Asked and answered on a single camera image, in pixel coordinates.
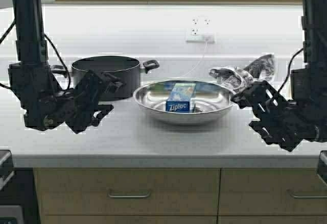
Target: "robotic hand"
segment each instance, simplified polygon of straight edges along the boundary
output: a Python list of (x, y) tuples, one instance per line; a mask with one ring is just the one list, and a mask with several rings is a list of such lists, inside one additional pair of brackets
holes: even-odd
[[(288, 75), (279, 91), (267, 82), (254, 82), (232, 101), (241, 109), (251, 107), (260, 119), (250, 126), (268, 144), (293, 151), (302, 140), (327, 141), (327, 0), (303, 0), (303, 49), (291, 59)], [(293, 70), (294, 58), (304, 51), (305, 68)], [(291, 75), (293, 100), (280, 95)]]

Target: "wooden cabinet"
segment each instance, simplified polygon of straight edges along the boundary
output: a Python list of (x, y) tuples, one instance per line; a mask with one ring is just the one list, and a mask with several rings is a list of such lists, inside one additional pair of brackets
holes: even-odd
[(223, 169), (221, 174), (219, 215), (327, 215), (327, 200), (296, 200), (287, 192), (327, 195), (314, 169)]
[(38, 169), (43, 215), (216, 216), (218, 169)]
[(216, 224), (215, 216), (47, 216), (46, 224)]
[(218, 224), (325, 224), (327, 216), (220, 216)]
[(315, 169), (36, 169), (42, 224), (325, 224)]

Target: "electrical outlet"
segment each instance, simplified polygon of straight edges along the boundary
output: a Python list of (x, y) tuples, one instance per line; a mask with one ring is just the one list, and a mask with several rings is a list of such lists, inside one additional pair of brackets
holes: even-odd
[(216, 42), (214, 31), (210, 27), (210, 19), (198, 16), (192, 19), (192, 27), (186, 32), (186, 42), (210, 43)]

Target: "drawer handle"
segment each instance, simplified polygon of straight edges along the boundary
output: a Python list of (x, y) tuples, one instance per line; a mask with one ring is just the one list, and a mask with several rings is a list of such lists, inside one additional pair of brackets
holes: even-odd
[(327, 196), (324, 196), (324, 195), (320, 195), (320, 196), (299, 196), (299, 195), (295, 195), (295, 193), (288, 189), (287, 190), (288, 194), (296, 199), (296, 200), (325, 200), (327, 199)]
[(109, 198), (149, 198), (151, 196), (151, 190), (149, 190), (144, 195), (115, 195), (112, 193), (112, 190), (109, 190), (108, 197)]

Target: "ziploc box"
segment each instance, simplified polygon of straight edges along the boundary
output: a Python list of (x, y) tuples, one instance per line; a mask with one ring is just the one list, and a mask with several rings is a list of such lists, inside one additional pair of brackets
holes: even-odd
[(194, 83), (176, 83), (166, 101), (166, 111), (176, 113), (192, 113), (194, 109)]

